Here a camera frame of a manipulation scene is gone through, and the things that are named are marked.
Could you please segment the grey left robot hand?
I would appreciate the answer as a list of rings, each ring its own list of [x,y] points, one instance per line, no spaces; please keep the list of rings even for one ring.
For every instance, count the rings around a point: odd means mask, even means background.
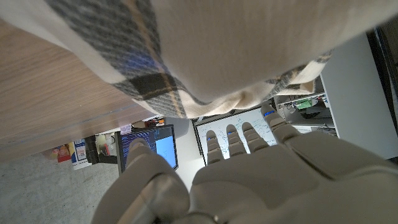
[[[264,104],[271,146],[244,123],[230,157],[207,132],[208,165],[187,188],[143,139],[100,200],[93,223],[396,223],[397,166],[321,132],[300,133]]]

